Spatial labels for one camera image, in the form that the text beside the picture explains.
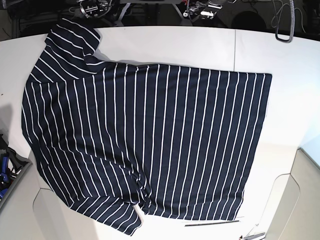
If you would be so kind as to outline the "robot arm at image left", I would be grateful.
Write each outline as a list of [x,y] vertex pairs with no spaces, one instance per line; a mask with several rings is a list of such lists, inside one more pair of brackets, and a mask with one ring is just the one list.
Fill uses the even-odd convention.
[[77,0],[78,6],[70,10],[77,18],[102,18],[110,14],[112,10],[117,10],[119,0]]

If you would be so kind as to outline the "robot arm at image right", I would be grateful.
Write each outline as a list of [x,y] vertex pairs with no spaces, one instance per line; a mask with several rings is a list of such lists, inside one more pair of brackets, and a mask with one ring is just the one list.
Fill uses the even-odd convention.
[[184,15],[190,19],[199,17],[211,20],[227,2],[227,0],[185,0],[186,11]]

